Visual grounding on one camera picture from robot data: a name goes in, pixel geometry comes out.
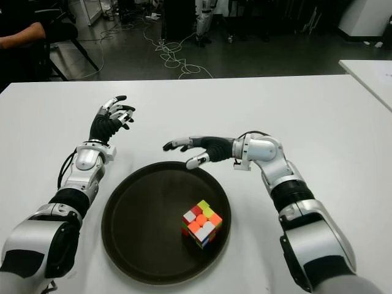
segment rubik's cube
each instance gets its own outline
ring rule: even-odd
[[[181,231],[185,236],[190,235],[203,249],[215,238],[221,226],[221,217],[209,207],[207,202],[202,200],[183,215]]]

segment black round tray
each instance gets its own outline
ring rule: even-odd
[[[181,233],[181,218],[201,200],[223,218],[204,249]],[[212,264],[225,246],[232,215],[221,185],[182,162],[159,162],[128,176],[112,193],[102,218],[109,257],[128,276],[154,285],[186,281]]]

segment white cable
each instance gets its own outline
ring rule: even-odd
[[[156,45],[154,41],[146,36],[146,31],[150,26],[147,26],[143,30],[143,37],[150,41],[154,46],[155,46],[155,51],[163,51],[164,53],[160,54],[160,58],[165,61],[164,66],[168,69],[176,69],[177,67],[181,66],[181,71],[182,74],[179,75],[178,79],[180,80],[183,75],[190,75],[190,74],[198,74],[199,72],[202,71],[202,69],[211,77],[214,78],[208,70],[206,70],[202,66],[197,66],[195,64],[187,64],[186,58],[181,58],[178,59],[176,57],[176,53],[180,52],[183,49],[183,42],[190,37],[192,37],[195,33],[189,35],[185,39],[183,39],[180,43],[177,42],[171,42],[171,43],[166,43],[162,45]]]
[[[84,75],[82,77],[73,78],[70,81],[82,80],[84,78],[88,78],[88,77],[91,77],[91,76],[93,76],[95,74],[98,74],[105,66],[105,58],[104,58],[105,53],[104,53],[104,48],[102,47],[102,41],[103,40],[111,40],[113,38],[113,36],[112,36],[113,34],[118,34],[118,32],[119,32],[117,30],[118,28],[119,29],[123,29],[123,30],[127,30],[127,29],[133,29],[134,27],[135,26],[133,24],[128,24],[126,26],[118,26],[118,23],[117,23],[111,29],[108,29],[106,31],[100,32],[99,33],[99,35],[100,35],[99,46],[100,46],[101,57],[102,57],[102,65],[101,65],[101,67],[97,71],[95,71],[95,72],[93,72],[93,73],[91,73],[89,75]]]
[[[202,66],[198,66],[195,64],[187,64],[186,62],[186,58],[181,58],[178,59],[176,57],[176,53],[180,52],[183,49],[183,42],[187,39],[189,39],[190,37],[192,37],[195,33],[189,35],[188,37],[186,37],[185,39],[183,39],[180,43],[177,42],[171,42],[171,43],[166,43],[166,44],[162,44],[162,45],[156,45],[154,43],[154,41],[150,38],[147,38],[146,36],[146,30],[151,26],[151,23],[155,23],[155,21],[150,21],[149,23],[143,18],[141,17],[141,20],[144,22],[144,24],[147,24],[147,26],[144,28],[143,30],[143,37],[150,41],[154,46],[155,46],[155,51],[163,51],[163,53],[161,53],[159,56],[162,60],[165,61],[164,66],[168,69],[176,69],[178,67],[181,66],[181,75],[178,76],[178,79],[180,80],[181,77],[183,75],[191,75],[191,74],[198,74],[200,73],[202,70],[204,70],[211,78],[214,78],[210,72]],[[85,75],[82,77],[77,77],[74,79],[71,79],[70,81],[76,81],[76,80],[82,80],[88,77],[91,77],[95,74],[98,74],[105,66],[105,53],[104,53],[104,48],[102,46],[102,41],[103,40],[111,40],[113,39],[113,34],[118,34],[118,30],[131,30],[133,29],[135,26],[133,24],[127,24],[125,26],[118,26],[118,23],[116,25],[114,25],[114,27],[112,27],[111,29],[108,29],[106,31],[102,31],[100,33],[100,40],[99,40],[99,46],[101,49],[101,53],[102,53],[102,65],[99,68],[99,70],[97,70],[96,72],[93,72],[89,75]]]

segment person's arm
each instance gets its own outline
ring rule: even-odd
[[[45,31],[40,23],[32,23],[15,35],[0,37],[0,49],[20,47],[45,38]]]

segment gray floor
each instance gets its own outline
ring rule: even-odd
[[[100,33],[119,25],[118,19],[97,20],[88,27],[75,2],[72,9],[77,16],[79,40],[99,39]],[[103,69],[83,80],[162,80],[177,79],[180,68],[164,66],[155,46],[143,37],[146,35],[157,43],[160,37],[160,22],[145,24],[140,18],[133,28],[118,28],[112,31],[112,39],[82,41],[91,58]],[[248,36],[248,41],[235,40],[227,43],[227,33],[222,26],[211,29],[213,43],[198,48],[192,40],[183,43],[183,49],[176,54],[178,59],[186,58],[188,64],[205,67],[214,78],[270,77],[282,75],[328,75],[343,74],[338,65],[340,59],[392,59],[392,51],[366,46],[364,43],[350,43],[339,36],[326,34],[311,36],[305,34],[272,36],[271,42],[264,43],[258,36]],[[71,43],[60,43],[52,50],[52,60],[69,79],[80,79],[94,73],[94,69]],[[209,78],[200,73],[183,75],[182,78]]]

